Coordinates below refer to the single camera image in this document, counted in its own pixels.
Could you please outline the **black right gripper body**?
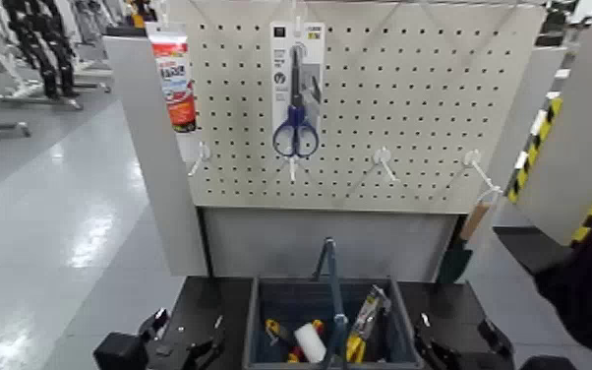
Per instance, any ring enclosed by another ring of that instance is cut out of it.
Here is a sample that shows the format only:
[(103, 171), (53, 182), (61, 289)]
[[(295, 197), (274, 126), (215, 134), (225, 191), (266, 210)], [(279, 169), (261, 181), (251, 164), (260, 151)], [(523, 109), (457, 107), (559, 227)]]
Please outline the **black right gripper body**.
[(457, 363), (461, 370), (514, 370), (512, 345), (488, 350), (458, 350)]

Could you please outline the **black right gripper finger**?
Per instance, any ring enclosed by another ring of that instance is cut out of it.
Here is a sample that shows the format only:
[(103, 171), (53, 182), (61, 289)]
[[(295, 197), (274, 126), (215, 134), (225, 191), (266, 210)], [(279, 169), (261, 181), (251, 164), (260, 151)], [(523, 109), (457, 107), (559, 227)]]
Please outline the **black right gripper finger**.
[(491, 320), (485, 318), (478, 326), (478, 333), (489, 348), (502, 357), (513, 356), (513, 345), (506, 334)]
[(458, 370), (458, 353), (435, 339), (429, 316), (422, 312), (415, 324), (415, 348), (432, 369)]

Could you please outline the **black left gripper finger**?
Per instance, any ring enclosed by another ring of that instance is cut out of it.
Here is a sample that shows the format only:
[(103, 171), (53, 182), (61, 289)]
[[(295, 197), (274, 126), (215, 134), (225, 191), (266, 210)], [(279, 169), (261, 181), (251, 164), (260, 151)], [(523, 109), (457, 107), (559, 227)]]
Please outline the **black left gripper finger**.
[(161, 339), (162, 331), (169, 322), (170, 314), (167, 309), (159, 309), (151, 314), (140, 325), (141, 339)]
[(224, 316), (219, 315), (213, 326), (212, 336), (200, 343), (192, 343), (188, 347), (187, 368), (207, 369), (216, 360), (225, 347)]

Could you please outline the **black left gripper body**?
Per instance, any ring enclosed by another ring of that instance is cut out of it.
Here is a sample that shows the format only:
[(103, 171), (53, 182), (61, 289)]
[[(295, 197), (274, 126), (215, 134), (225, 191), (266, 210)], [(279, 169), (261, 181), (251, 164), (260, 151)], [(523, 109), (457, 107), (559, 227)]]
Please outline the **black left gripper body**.
[(146, 345), (148, 369), (182, 370), (186, 365), (190, 346), (184, 342), (152, 340)]

